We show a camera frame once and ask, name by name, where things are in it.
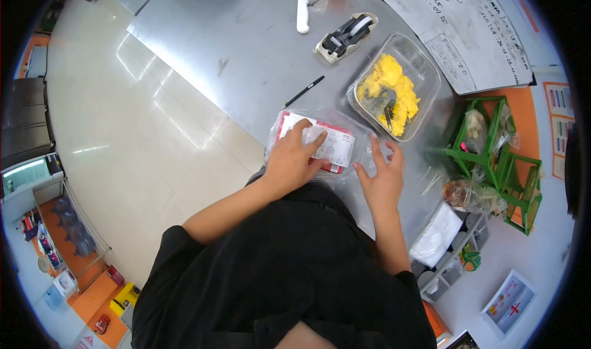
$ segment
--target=yellow food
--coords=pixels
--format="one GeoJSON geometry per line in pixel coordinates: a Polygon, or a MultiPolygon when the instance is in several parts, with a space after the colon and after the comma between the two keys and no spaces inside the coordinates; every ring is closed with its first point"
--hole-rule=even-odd
{"type": "MultiPolygon", "coordinates": [[[[400,136],[404,133],[404,125],[407,119],[412,118],[417,114],[417,95],[412,90],[413,82],[403,74],[403,68],[398,64],[396,59],[388,54],[380,56],[373,67],[371,73],[365,78],[363,83],[357,89],[357,97],[359,101],[367,93],[369,98],[377,98],[383,87],[393,89],[396,92],[396,105],[392,109],[394,117],[391,119],[392,134],[400,136]]],[[[384,127],[388,127],[386,117],[381,114],[377,117],[384,127]]]]}

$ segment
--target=knife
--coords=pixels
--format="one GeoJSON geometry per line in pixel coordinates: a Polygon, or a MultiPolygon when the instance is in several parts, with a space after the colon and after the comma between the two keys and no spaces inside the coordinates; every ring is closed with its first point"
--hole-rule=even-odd
{"type": "Polygon", "coordinates": [[[308,6],[316,0],[297,0],[297,17],[295,27],[299,33],[308,33],[308,6]]]}

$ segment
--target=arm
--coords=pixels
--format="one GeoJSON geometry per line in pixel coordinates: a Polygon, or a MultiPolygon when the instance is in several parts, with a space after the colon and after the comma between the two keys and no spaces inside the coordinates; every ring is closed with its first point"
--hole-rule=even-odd
{"type": "Polygon", "coordinates": [[[402,149],[391,141],[386,141],[386,146],[392,150],[392,154],[388,155],[389,163],[386,163],[380,151],[378,137],[372,135],[371,149],[377,168],[375,177],[370,178],[359,163],[354,163],[353,167],[357,171],[373,218],[375,242],[382,267],[390,274],[398,274],[410,271],[410,261],[398,213],[398,199],[403,190],[404,154],[402,149]]]}
{"type": "Polygon", "coordinates": [[[267,171],[261,178],[186,220],[183,227],[189,236],[208,245],[270,202],[311,180],[327,162],[317,160],[308,165],[309,158],[326,138],[326,132],[322,132],[314,142],[303,146],[302,131],[311,125],[308,120],[301,120],[277,142],[269,155],[267,171]]]}

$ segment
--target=black pen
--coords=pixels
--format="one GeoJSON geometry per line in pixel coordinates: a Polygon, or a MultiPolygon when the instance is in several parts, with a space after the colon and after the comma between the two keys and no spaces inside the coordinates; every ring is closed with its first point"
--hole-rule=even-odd
{"type": "Polygon", "coordinates": [[[324,79],[324,76],[321,76],[319,79],[315,80],[314,82],[312,82],[311,84],[309,84],[305,89],[303,89],[299,94],[295,95],[293,97],[293,99],[291,99],[290,101],[285,103],[285,106],[283,108],[287,108],[290,106],[290,104],[296,100],[298,100],[298,98],[303,95],[306,91],[308,91],[309,89],[311,89],[312,87],[316,86],[316,84],[318,82],[320,82],[321,80],[324,79]]]}

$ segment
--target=tiled floor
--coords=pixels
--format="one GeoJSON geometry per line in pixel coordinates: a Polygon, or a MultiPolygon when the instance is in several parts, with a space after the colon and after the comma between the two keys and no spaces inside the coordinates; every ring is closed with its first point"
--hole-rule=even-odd
{"type": "Polygon", "coordinates": [[[240,189],[263,147],[126,31],[115,0],[68,0],[48,50],[57,151],[107,261],[142,287],[162,232],[240,189]]]}

